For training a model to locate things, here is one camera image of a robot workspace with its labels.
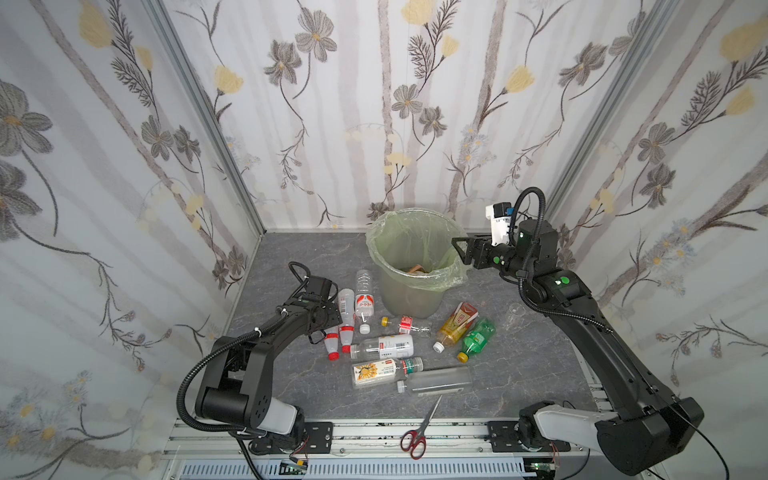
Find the red cap white bottle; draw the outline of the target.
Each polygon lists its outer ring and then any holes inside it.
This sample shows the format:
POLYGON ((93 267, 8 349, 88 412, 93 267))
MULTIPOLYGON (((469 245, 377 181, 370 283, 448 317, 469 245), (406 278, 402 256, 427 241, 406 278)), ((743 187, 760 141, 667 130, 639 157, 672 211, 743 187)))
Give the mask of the red cap white bottle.
POLYGON ((340 358, 340 339, 339 339, 339 327, 331 327, 323 331, 325 334, 323 343, 325 345, 328 359, 330 361, 336 361, 340 358))
POLYGON ((342 324, 339 327, 339 339, 342 352, 349 354, 353 343, 355 331, 355 293, 352 289, 345 288, 338 293, 338 309, 342 324))

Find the green plastic bottle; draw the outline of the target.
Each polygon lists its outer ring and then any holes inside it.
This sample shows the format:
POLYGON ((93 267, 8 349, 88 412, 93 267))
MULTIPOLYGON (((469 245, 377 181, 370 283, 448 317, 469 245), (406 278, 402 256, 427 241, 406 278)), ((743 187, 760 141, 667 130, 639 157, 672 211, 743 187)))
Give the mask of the green plastic bottle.
POLYGON ((457 355, 461 363, 482 352, 496 333, 495 324, 487 319, 481 319, 462 340, 462 347, 457 355))

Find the brown coffee bottle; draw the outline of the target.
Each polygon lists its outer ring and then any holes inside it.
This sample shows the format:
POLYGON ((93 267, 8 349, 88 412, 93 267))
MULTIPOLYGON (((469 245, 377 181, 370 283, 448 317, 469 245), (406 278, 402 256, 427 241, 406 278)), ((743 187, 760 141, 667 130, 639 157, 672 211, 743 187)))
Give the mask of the brown coffee bottle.
POLYGON ((406 275, 411 275, 411 276, 421 276, 421 275, 428 275, 430 273, 430 270, 420 264, 417 264, 409 269, 404 270, 404 273, 406 275))

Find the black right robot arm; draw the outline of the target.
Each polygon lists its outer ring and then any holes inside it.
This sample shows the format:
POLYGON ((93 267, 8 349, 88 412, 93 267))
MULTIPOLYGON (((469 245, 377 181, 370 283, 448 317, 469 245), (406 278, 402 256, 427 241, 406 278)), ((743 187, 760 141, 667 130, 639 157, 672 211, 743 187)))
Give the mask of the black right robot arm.
POLYGON ((454 237, 451 244, 463 264, 497 270, 529 309, 566 334, 612 409, 600 414, 541 401, 520 410, 516 438, 528 449, 555 441, 587 447, 623 474, 638 475, 681 453, 699 433, 704 411, 659 380, 614 330, 580 277, 558 266, 558 233, 544 219, 545 206, 543 191, 528 187, 515 203, 491 205, 490 234, 454 237))

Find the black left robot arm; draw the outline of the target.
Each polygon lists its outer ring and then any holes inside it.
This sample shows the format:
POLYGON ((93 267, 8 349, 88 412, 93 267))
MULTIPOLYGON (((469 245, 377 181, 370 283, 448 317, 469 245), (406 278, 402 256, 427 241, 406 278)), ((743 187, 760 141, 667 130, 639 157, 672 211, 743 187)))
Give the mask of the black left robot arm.
POLYGON ((255 479, 262 477, 255 455, 272 448, 296 452, 309 439, 303 410, 273 396, 277 357, 301 336, 312 345, 323 342, 342 323, 338 284, 300 262, 288 267, 298 286, 274 316, 238 337, 216 340, 176 396, 178 418, 197 431, 231 436, 255 479))

